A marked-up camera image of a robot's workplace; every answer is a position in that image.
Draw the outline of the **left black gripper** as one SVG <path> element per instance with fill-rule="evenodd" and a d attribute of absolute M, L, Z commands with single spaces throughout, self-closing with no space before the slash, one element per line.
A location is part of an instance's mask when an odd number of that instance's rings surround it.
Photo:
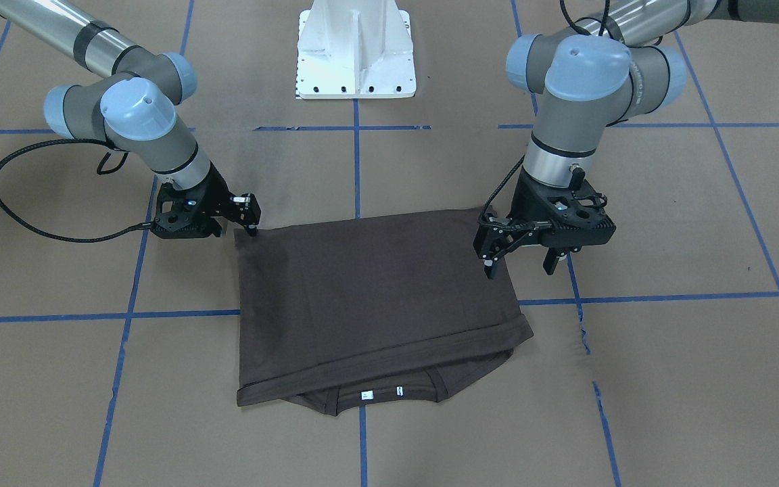
<path fill-rule="evenodd" d="M 567 252 L 608 243 L 617 226 L 604 210 L 606 202 L 587 180 L 575 190 L 556 188 L 522 170 L 507 216 L 498 218 L 488 207 L 480 210 L 473 249 L 483 259 L 486 277 L 496 279 L 504 256 L 520 246 L 548 248 L 543 269 L 554 275 Z"/>

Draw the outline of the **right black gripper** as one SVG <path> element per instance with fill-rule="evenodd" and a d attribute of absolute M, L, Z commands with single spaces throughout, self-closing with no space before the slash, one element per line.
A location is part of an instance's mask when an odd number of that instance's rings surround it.
<path fill-rule="evenodd" d="M 151 233 L 162 239 L 220 237 L 221 218 L 256 237 L 260 205 L 251 192 L 236 196 L 229 191 L 225 179 L 211 166 L 206 178 L 188 190 L 176 190 L 171 183 L 161 186 Z"/>

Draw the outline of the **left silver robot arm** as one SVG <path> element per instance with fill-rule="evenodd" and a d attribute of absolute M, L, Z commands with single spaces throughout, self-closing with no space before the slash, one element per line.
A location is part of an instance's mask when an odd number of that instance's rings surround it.
<path fill-rule="evenodd" d="M 600 12 L 544 36 L 517 38 L 506 58 L 513 86 L 538 95 L 526 152 L 507 216 L 487 206 L 473 247 L 492 279 L 498 263 L 521 246 L 547 249 L 548 275 L 562 258 L 602 246 L 615 233 L 608 198 L 586 175 L 604 130 L 653 113 L 683 92 L 682 55 L 657 40 L 705 20 L 779 24 L 779 1 L 606 1 Z"/>

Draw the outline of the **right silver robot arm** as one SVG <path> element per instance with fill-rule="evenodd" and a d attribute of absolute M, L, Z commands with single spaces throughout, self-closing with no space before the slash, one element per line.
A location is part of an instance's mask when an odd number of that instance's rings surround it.
<path fill-rule="evenodd" d="M 89 86 L 50 89 L 43 104 L 56 144 L 92 144 L 135 154 L 162 184 L 151 220 L 118 232 L 163 239 L 222 235 L 222 220 L 258 233 L 256 196 L 229 191 L 225 179 L 177 114 L 194 95 L 197 74 L 179 53 L 152 53 L 67 1 L 0 1 L 0 18 L 99 75 Z"/>

